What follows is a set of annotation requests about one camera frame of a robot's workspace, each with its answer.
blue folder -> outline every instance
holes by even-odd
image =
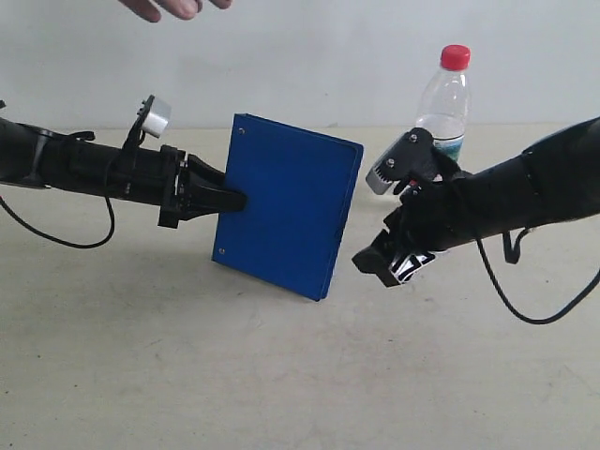
[[[243,212],[219,215],[213,261],[324,299],[363,151],[355,142],[236,114],[225,186],[248,200]]]

white wall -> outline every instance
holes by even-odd
[[[5,115],[128,127],[157,94],[172,127],[238,112],[299,126],[406,125],[441,47],[472,47],[474,122],[600,115],[597,0],[234,0],[191,22],[117,0],[0,0]]]

black cable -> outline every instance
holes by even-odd
[[[494,285],[494,288],[496,288],[496,292],[498,293],[498,295],[500,296],[500,298],[502,299],[502,301],[504,302],[506,307],[517,318],[521,319],[525,323],[529,323],[532,325],[548,325],[550,323],[555,323],[559,319],[566,316],[574,307],[576,307],[585,297],[587,297],[595,289],[595,287],[598,285],[598,283],[600,283],[600,270],[598,270],[598,273],[595,275],[595,277],[592,279],[592,281],[590,281],[590,283],[573,300],[571,300],[563,309],[561,309],[556,314],[554,314],[553,316],[550,316],[548,318],[532,319],[530,317],[527,317],[527,316],[521,314],[520,312],[517,311],[517,309],[515,307],[513,307],[513,305],[510,303],[510,301],[504,294],[504,291],[503,291],[502,287],[500,286],[500,283],[498,282],[498,279],[496,278],[494,271],[491,268],[491,264],[489,263],[488,255],[486,254],[486,250],[484,249],[484,244],[482,242],[481,236],[479,234],[479,231],[477,231],[477,227],[475,227],[475,221],[471,215],[471,212],[469,211],[469,208],[467,206],[467,203],[466,203],[464,197],[460,193],[460,190],[458,189],[458,187],[456,186],[455,183],[452,183],[449,181],[444,181],[444,182],[446,185],[450,185],[451,189],[454,190],[455,194],[458,196],[458,199],[460,200],[462,209],[464,210],[464,213],[469,220],[469,226],[472,229],[472,233],[475,238],[477,248],[479,249],[479,254],[481,255],[484,266],[486,267],[487,274],[489,275],[489,279],[491,280],[492,284]]]
[[[71,135],[71,137],[75,137],[75,139],[77,139],[77,136],[79,136],[79,134],[74,134]],[[62,239],[59,239],[57,237],[51,236],[49,234],[46,234],[45,232],[41,232],[40,230],[34,228],[33,226],[29,225],[27,222],[25,222],[22,218],[20,218],[17,213],[15,213],[10,206],[8,206],[8,204],[5,202],[5,200],[0,196],[0,206],[2,206],[2,208],[4,208],[4,210],[12,217],[14,218],[19,224],[21,224],[22,226],[24,226],[25,229],[29,230],[31,233],[36,234],[37,236],[43,237],[44,239],[48,239],[56,244],[60,244],[66,247],[71,247],[71,248],[78,248],[78,249],[89,249],[89,248],[98,248],[103,246],[104,244],[108,243],[114,235],[114,229],[115,229],[115,218],[114,218],[114,211],[113,211],[113,205],[111,204],[111,199],[108,196],[108,193],[106,193],[106,191],[108,190],[108,177],[109,177],[109,171],[111,169],[111,166],[114,164],[115,160],[118,158],[118,154],[117,156],[113,157],[109,163],[106,165],[106,169],[104,171],[104,190],[105,190],[105,196],[104,196],[104,200],[106,202],[106,206],[107,209],[109,211],[109,217],[111,219],[111,228],[109,229],[108,234],[106,235],[106,237],[104,237],[104,239],[102,239],[101,241],[98,241],[96,243],[93,244],[75,244],[69,241],[65,241]]]

table surface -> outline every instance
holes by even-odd
[[[479,171],[562,127],[472,126],[462,165]],[[0,448],[597,448],[600,291],[533,326],[502,304],[475,245],[401,288],[354,268],[392,208],[365,172],[405,129],[320,130],[366,147],[321,303],[211,262],[216,217],[166,230],[155,207],[116,202],[111,243],[75,250],[4,215]],[[229,133],[168,130],[161,142],[222,168]],[[100,131],[97,141],[125,136]],[[101,199],[2,195],[68,240],[93,242],[109,226]],[[539,229],[517,266],[488,239],[517,308],[548,316],[578,293],[597,270],[598,228],[593,217]]]

human hand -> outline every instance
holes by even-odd
[[[213,5],[220,9],[227,9],[232,5],[232,1],[210,0]],[[150,0],[119,0],[119,2],[146,21],[155,23],[161,18],[159,9]],[[156,3],[177,19],[183,21],[193,19],[203,8],[202,0],[156,0]]]

